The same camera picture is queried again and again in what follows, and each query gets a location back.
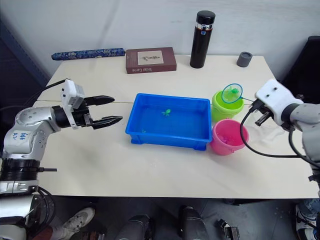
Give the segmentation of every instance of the green bucket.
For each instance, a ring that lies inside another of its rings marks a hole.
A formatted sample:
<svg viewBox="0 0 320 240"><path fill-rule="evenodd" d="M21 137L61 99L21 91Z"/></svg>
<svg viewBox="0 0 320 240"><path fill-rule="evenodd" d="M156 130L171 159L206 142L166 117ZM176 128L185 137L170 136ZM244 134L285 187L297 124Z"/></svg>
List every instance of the green bucket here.
<svg viewBox="0 0 320 240"><path fill-rule="evenodd" d="M232 119L244 108L245 102L242 98L233 102L226 103L222 100L222 91L218 91L212 97L211 119L219 122L222 119Z"/></svg>

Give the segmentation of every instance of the blue patterned cloth roll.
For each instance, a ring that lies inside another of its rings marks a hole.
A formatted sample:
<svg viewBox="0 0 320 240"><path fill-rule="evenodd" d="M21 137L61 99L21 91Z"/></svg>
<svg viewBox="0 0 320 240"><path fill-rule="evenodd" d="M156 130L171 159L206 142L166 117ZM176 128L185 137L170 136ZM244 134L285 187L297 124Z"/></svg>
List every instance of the blue patterned cloth roll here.
<svg viewBox="0 0 320 240"><path fill-rule="evenodd" d="M123 48L108 48L84 51L56 52L51 55L53 60L89 59L97 57L124 56L126 51Z"/></svg>

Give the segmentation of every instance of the pink bucket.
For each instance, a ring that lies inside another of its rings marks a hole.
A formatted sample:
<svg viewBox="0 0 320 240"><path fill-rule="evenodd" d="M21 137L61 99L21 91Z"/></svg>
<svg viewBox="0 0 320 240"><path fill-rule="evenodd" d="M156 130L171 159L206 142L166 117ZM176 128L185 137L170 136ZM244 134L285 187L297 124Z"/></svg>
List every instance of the pink bucket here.
<svg viewBox="0 0 320 240"><path fill-rule="evenodd" d="M243 127L243 135L248 142L249 133L245 127ZM245 144L240 136L240 122L232 119L218 121L212 129L210 146L218 155L229 155L244 148Z"/></svg>

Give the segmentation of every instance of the brown book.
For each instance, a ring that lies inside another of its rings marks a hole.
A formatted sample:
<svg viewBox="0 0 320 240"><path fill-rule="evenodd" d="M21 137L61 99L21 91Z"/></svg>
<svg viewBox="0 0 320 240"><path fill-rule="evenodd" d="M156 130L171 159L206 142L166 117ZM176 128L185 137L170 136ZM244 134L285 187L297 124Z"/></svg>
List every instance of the brown book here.
<svg viewBox="0 0 320 240"><path fill-rule="evenodd" d="M129 49L125 51L128 74L176 71L177 63L172 47Z"/></svg>

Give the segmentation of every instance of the person's foot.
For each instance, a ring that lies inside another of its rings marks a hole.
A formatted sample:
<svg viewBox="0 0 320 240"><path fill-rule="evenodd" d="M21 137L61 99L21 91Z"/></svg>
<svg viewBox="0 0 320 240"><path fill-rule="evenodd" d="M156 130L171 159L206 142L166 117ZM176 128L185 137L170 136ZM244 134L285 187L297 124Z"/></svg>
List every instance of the person's foot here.
<svg viewBox="0 0 320 240"><path fill-rule="evenodd" d="M305 216L299 209L298 205L295 206L295 216L296 216L296 220L295 220L295 228L296 231L299 231L300 229L313 229L311 226L305 224L303 221L301 221L300 219L303 219L305 221L308 221L310 224L316 226L316 218L309 218L307 216Z"/></svg>
<svg viewBox="0 0 320 240"><path fill-rule="evenodd" d="M318 240L316 237L317 230L313 228L301 228L297 231L301 240Z"/></svg>
<svg viewBox="0 0 320 240"><path fill-rule="evenodd" d="M86 207L78 211L73 217L66 221L62 226L62 234L56 239L69 240L80 228L86 226L95 216L95 209Z"/></svg>

